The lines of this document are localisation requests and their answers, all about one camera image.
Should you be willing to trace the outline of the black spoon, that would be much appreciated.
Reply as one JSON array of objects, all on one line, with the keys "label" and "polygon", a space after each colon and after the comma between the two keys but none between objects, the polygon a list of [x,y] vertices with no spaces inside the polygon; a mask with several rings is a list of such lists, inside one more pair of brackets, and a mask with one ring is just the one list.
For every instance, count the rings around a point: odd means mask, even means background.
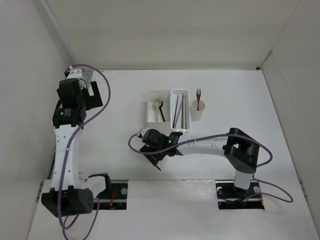
[{"label": "black spoon", "polygon": [[162,121],[166,122],[166,119],[165,119],[165,116],[164,116],[164,113],[162,110],[163,105],[164,105],[164,102],[162,100],[160,100],[160,106],[159,106],[160,115],[161,115]]}]

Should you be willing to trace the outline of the beige wooden spoon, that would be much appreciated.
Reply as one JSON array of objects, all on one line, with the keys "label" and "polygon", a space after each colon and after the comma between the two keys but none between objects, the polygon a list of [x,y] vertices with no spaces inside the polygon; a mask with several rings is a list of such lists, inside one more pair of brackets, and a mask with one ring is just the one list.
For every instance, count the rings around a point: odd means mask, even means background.
[{"label": "beige wooden spoon", "polygon": [[161,104],[161,99],[159,98],[156,98],[154,101],[153,101],[153,105],[155,106],[155,121],[158,122],[159,121],[159,106]]}]

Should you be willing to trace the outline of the brown wooden fork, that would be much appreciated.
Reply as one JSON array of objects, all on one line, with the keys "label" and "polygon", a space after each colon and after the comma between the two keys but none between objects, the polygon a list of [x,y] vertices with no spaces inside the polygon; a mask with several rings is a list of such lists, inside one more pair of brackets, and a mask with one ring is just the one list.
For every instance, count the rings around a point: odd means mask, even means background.
[{"label": "brown wooden fork", "polygon": [[200,110],[200,99],[201,99],[201,89],[196,90],[196,99],[197,99],[197,111]]}]

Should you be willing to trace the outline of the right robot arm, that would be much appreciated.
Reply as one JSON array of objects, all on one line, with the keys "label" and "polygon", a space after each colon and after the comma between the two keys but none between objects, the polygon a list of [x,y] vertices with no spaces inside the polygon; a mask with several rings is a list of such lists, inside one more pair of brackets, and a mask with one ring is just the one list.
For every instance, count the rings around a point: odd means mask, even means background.
[{"label": "right robot arm", "polygon": [[226,158],[235,169],[232,193],[243,197],[250,191],[251,178],[257,170],[260,146],[238,128],[231,128],[225,135],[207,138],[183,132],[164,135],[156,129],[143,128],[139,131],[144,153],[159,152],[145,157],[156,167],[166,156],[185,156],[191,154],[215,155]]}]

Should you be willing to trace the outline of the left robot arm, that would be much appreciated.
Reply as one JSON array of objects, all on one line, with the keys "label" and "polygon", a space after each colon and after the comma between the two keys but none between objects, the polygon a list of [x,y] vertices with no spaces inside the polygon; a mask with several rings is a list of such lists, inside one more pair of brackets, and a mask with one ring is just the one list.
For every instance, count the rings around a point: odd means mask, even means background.
[{"label": "left robot arm", "polygon": [[52,122],[55,134],[55,160],[49,192],[41,195],[41,203],[55,217],[89,214],[97,196],[111,195],[107,173],[92,174],[87,182],[79,179],[79,146],[87,111],[103,105],[98,85],[90,83],[90,95],[83,79],[69,78],[59,82],[59,101]]}]

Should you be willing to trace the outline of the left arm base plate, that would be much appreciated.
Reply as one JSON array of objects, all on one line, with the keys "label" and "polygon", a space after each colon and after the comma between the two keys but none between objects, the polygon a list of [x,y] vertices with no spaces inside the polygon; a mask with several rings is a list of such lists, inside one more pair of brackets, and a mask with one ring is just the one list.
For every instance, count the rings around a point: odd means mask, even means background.
[{"label": "left arm base plate", "polygon": [[110,186],[98,194],[100,210],[126,210],[129,190],[128,180],[111,180]]}]

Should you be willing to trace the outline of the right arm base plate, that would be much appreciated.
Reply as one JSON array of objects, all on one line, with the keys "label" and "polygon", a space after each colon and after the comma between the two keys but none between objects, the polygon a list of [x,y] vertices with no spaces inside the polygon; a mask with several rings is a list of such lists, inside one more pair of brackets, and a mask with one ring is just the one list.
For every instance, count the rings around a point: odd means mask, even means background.
[{"label": "right arm base plate", "polygon": [[254,195],[261,192],[260,184],[257,181],[252,180],[247,190],[235,187],[233,180],[216,181],[215,186],[217,205],[220,210],[265,209],[262,196]]}]

